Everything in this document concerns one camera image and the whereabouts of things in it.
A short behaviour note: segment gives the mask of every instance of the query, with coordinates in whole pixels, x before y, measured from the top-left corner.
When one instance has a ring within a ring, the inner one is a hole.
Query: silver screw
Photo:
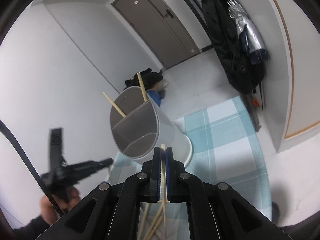
[[[138,177],[138,179],[145,179],[147,177],[147,174],[144,172],[140,172],[140,173],[138,173],[137,177]]]
[[[228,185],[226,183],[219,183],[218,188],[221,190],[227,190],[228,189]]]
[[[189,179],[190,178],[190,174],[189,173],[186,173],[186,172],[183,172],[180,174],[180,178],[182,179]]]
[[[109,184],[108,184],[108,183],[101,183],[101,184],[99,185],[99,189],[100,189],[101,191],[105,191],[105,190],[109,189]]]

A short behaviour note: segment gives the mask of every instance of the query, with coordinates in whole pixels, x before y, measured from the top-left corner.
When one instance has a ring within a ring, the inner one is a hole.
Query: floor
[[[161,102],[171,120],[235,97],[214,50],[165,71],[170,83]],[[272,201],[280,209],[279,226],[296,224],[320,210],[320,134],[276,153],[263,114],[257,133],[265,157]]]

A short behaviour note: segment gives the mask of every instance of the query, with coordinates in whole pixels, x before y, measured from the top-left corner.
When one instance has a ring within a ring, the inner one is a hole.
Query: tablecloth
[[[189,114],[174,123],[192,142],[193,156],[187,172],[207,183],[228,183],[271,219],[266,165],[250,116],[240,97]],[[139,171],[140,164],[118,154],[109,183],[124,182]],[[160,203],[151,204],[148,216],[154,216],[159,206]],[[167,205],[167,239],[190,239],[184,203]]]

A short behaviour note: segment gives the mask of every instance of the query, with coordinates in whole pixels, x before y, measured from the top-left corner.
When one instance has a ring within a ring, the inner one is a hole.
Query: brown door
[[[113,5],[165,69],[199,53],[189,33],[162,0],[116,0]]]

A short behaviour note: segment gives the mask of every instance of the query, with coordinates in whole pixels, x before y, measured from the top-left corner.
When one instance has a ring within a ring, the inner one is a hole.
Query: hand
[[[53,195],[54,199],[62,210],[69,211],[80,202],[81,198],[79,197],[79,191],[76,188],[73,188],[70,194],[72,198],[69,203],[66,203],[64,200]],[[53,225],[58,220],[57,213],[46,196],[42,196],[40,199],[40,211],[41,217],[47,224]]]

